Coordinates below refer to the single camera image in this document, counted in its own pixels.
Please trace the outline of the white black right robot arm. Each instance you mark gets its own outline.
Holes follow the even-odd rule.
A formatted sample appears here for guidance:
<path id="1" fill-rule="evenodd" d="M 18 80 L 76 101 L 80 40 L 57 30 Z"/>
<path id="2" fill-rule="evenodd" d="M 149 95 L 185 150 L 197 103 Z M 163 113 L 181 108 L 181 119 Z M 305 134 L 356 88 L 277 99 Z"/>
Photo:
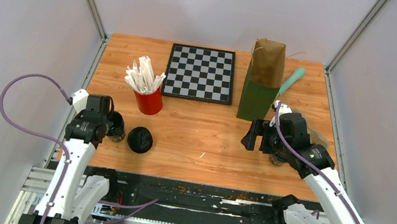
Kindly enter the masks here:
<path id="1" fill-rule="evenodd" d="M 253 120 L 241 144 L 247 150 L 254 150 L 257 136 L 261 136 L 259 150 L 297 171 L 316 195 L 330 224 L 364 224 L 327 149 L 311 141 L 307 126 L 300 113 L 278 109 L 269 121 Z M 273 224 L 322 224 L 294 195 L 284 196 L 273 205 L 270 211 Z"/>

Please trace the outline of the clear brown plastic cup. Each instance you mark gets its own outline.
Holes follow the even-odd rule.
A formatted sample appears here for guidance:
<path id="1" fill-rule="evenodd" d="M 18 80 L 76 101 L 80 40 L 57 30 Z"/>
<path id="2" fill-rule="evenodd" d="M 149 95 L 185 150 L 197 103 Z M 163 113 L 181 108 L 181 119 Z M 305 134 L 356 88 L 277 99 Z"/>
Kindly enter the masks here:
<path id="1" fill-rule="evenodd" d="M 283 164 L 286 163 L 285 160 L 281 160 L 279 157 L 277 157 L 276 155 L 273 155 L 273 154 L 271 154 L 271 155 L 269 156 L 269 160 L 270 160 L 270 162 L 271 162 L 273 165 L 276 165 L 277 167 L 278 167 L 278 166 L 282 166 Z"/>

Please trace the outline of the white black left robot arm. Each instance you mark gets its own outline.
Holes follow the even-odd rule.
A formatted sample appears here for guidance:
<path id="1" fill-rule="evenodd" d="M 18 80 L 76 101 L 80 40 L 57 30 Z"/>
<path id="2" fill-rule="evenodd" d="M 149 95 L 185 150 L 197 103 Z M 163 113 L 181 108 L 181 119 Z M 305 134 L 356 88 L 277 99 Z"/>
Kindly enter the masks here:
<path id="1" fill-rule="evenodd" d="M 118 194 L 119 186 L 108 174 L 91 175 L 79 187 L 89 161 L 106 137 L 113 100 L 84 89 L 71 98 L 77 115 L 66 126 L 62 157 L 43 198 L 32 214 L 21 215 L 18 224 L 85 224 L 101 198 L 109 201 Z"/>

